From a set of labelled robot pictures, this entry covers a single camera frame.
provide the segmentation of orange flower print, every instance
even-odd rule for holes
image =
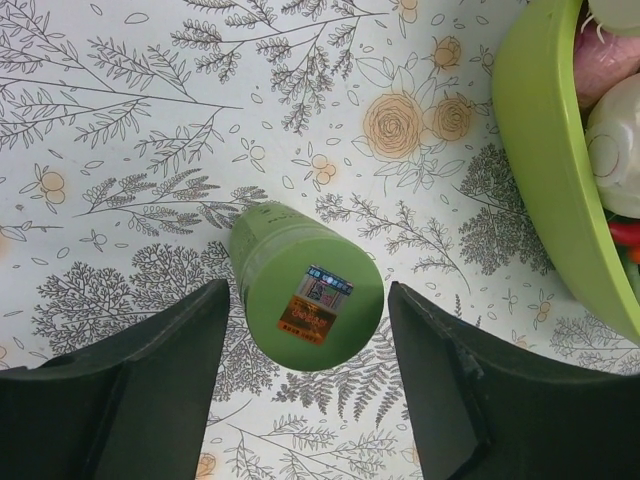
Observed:
[[[511,330],[511,341],[516,347],[523,348],[525,350],[530,350],[535,347],[535,345],[529,345],[529,342],[526,340],[526,335],[518,335],[515,330]]]
[[[65,187],[64,178],[57,172],[49,171],[48,165],[41,169],[37,163],[35,164],[35,176],[36,181],[24,186],[20,190],[20,193],[25,194],[40,187],[42,194],[34,195],[31,198],[37,199],[44,197],[49,210],[57,213],[54,205],[64,203],[66,198],[63,190]]]
[[[445,98],[425,112],[425,123],[433,135],[446,142],[455,142],[469,133],[473,109],[462,95]]]
[[[402,453],[402,456],[407,462],[412,463],[417,467],[420,466],[420,457],[418,456],[418,449],[416,449],[415,442],[411,445],[411,448],[405,448],[400,453]]]
[[[216,468],[216,457],[210,453],[203,453],[198,460],[198,469],[196,470],[195,480],[211,478],[213,470]]]
[[[545,295],[544,291],[540,289],[540,294],[538,295],[538,303],[534,303],[529,305],[530,310],[535,311],[535,318],[533,319],[533,328],[538,329],[538,324],[544,323],[547,321],[549,317],[549,313],[551,312],[551,299],[553,299],[555,295],[552,293],[551,295]]]
[[[418,0],[400,0],[400,16],[407,23],[415,23],[418,19]]]
[[[458,66],[458,60],[462,54],[462,46],[456,37],[445,37],[436,40],[436,49],[433,52],[432,60],[438,70],[452,69]]]
[[[378,160],[406,159],[419,147],[423,130],[420,106],[403,94],[380,96],[364,118],[364,134]]]
[[[320,185],[328,185],[336,174],[336,166],[329,162],[326,155],[314,155],[311,159],[311,166],[316,169],[315,180]]]

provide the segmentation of orange rose illustration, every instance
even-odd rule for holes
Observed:
[[[336,174],[336,166],[329,162],[326,155],[314,155],[311,166],[316,169],[316,182],[320,185],[327,185]]]
[[[462,47],[456,37],[445,37],[436,42],[433,63],[438,69],[447,70],[458,66]]]
[[[420,106],[405,95],[382,95],[364,118],[369,147],[385,159],[398,160],[413,152],[423,130]]]
[[[418,19],[418,0],[400,0],[400,16],[407,23]]]
[[[472,113],[471,107],[461,98],[445,98],[437,107],[429,109],[433,119],[431,131],[440,140],[460,140],[469,133]]]
[[[216,457],[210,453],[203,453],[198,460],[198,469],[196,470],[196,480],[208,478],[213,475],[216,468]]]

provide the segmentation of red chili pepper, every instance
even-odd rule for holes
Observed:
[[[629,255],[629,260],[631,260],[636,265],[640,265],[640,246],[631,247],[627,254]]]
[[[613,243],[616,245],[625,247],[640,246],[640,222],[609,222],[609,231],[613,237]]]

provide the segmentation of tree illustration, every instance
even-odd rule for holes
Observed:
[[[219,81],[226,83],[237,73],[243,58],[241,51],[249,50],[243,47],[253,44],[255,52],[273,67],[272,91],[280,92],[280,103],[291,108],[282,120],[283,128],[300,135],[308,130],[313,113],[326,109],[326,94],[334,86],[333,77],[341,75],[346,80],[353,71],[352,48],[361,20],[387,15],[364,10],[354,0],[333,0],[331,6],[327,0],[291,0],[280,7],[280,14],[298,17],[304,23],[280,30],[269,0],[185,2],[213,18],[185,20],[183,30],[171,34],[173,45],[205,52],[196,59],[196,71],[216,73]],[[331,18],[323,20],[328,12],[332,13]],[[376,23],[385,27],[380,20]],[[225,28],[252,31],[258,25],[269,33],[244,35],[238,40],[228,40],[222,33]],[[294,35],[301,32],[306,39],[292,43]]]
[[[273,401],[300,402],[304,407],[315,404],[324,414],[329,404],[336,402],[341,418],[352,403],[356,421],[367,408],[377,405],[376,424],[379,426],[404,397],[388,319],[381,322],[372,344],[332,370],[287,373],[287,383],[280,385]]]
[[[56,355],[69,353],[118,333],[161,312],[213,279],[231,279],[229,255],[220,242],[198,252],[171,244],[152,244],[132,257],[136,270],[127,279],[113,268],[75,262],[63,275],[50,275],[38,287],[35,334],[47,338]],[[280,367],[255,346],[238,298],[232,293],[227,336],[214,400],[234,392],[260,394],[271,388]]]
[[[281,416],[265,434],[231,426],[240,441],[225,453],[230,455],[227,464],[232,465],[236,478],[378,479],[387,468],[385,459],[396,454],[397,439],[389,432],[373,431],[336,445],[337,432],[322,425],[310,426],[303,416]],[[282,450],[282,456],[277,463],[275,458],[265,462],[249,448],[251,441],[268,443]]]
[[[581,367],[624,375],[640,373],[640,348],[587,311],[582,318],[558,319],[550,345]]]
[[[514,258],[545,275],[553,270],[527,215],[504,149],[482,148],[469,164],[458,188],[480,205],[480,211],[460,228],[462,257],[492,275]]]

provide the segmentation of green bowl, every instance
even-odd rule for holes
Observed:
[[[493,101],[518,188],[578,301],[640,343],[640,306],[609,234],[573,81],[582,0],[534,0],[496,57]]]

